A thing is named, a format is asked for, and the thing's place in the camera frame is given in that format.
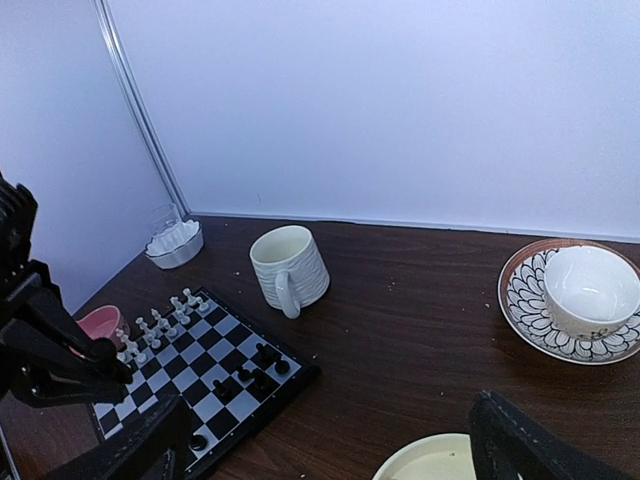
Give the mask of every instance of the dark wood tabletop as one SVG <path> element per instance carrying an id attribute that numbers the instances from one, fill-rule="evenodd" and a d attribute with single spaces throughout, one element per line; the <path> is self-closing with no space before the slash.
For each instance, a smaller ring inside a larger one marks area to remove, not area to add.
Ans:
<path id="1" fill-rule="evenodd" d="M 472 399 L 483 389 L 640 477 L 640 355 L 609 366 L 564 363 L 528 346 L 500 312 L 500 269 L 535 238 L 305 223 L 332 284 L 288 320 L 264 301 L 248 251 L 262 233 L 291 222 L 200 220 L 206 245 L 196 259 L 161 271 L 140 256 L 78 316 L 113 303 L 131 321 L 153 307 L 168 309 L 185 287 L 205 286 L 303 354 L 317 355 L 322 376 L 229 455 L 214 478 L 371 478 L 413 440 L 466 432 Z M 640 246 L 610 245 L 640 260 Z M 8 396 L 0 421 L 25 479 L 97 445 L 84 406 L 33 410 Z"/>

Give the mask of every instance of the white mug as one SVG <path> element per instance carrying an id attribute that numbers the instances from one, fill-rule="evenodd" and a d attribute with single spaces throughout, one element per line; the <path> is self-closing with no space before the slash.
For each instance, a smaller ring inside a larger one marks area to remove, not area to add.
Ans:
<path id="1" fill-rule="evenodd" d="M 299 225 L 262 235 L 249 252 L 264 298 L 289 318 L 318 300 L 329 288 L 325 267 L 311 232 Z"/>

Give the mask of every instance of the saucer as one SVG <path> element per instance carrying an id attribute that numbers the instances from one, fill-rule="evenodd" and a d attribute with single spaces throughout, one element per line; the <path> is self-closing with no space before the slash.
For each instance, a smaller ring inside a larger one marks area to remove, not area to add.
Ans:
<path id="1" fill-rule="evenodd" d="M 581 365 L 620 362 L 640 351 L 640 312 L 608 337 L 576 340 L 552 324 L 544 299 L 544 269 L 561 248 L 591 245 L 618 252 L 595 242 L 571 239 L 541 240 L 516 252 L 498 280 L 498 300 L 511 328 L 527 343 L 559 360 Z M 636 273 L 638 268 L 629 262 Z"/>

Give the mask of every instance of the pink bowl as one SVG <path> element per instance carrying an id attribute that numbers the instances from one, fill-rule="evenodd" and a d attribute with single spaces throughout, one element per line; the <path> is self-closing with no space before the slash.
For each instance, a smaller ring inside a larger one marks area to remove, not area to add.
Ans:
<path id="1" fill-rule="evenodd" d="M 116 337 L 116 329 L 121 328 L 126 334 L 129 334 L 129 325 L 124 321 L 120 309 L 115 305 L 97 308 L 80 320 L 78 325 L 92 339 L 108 338 L 118 348 L 122 346 L 122 343 Z"/>

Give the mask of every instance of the clear glass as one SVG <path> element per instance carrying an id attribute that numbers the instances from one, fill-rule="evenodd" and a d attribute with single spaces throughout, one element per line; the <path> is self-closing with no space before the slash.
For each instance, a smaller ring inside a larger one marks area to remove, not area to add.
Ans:
<path id="1" fill-rule="evenodd" d="M 151 229 L 151 251 L 164 254 L 174 251 L 189 241 L 189 233 L 175 204 L 156 208 L 147 221 Z"/>

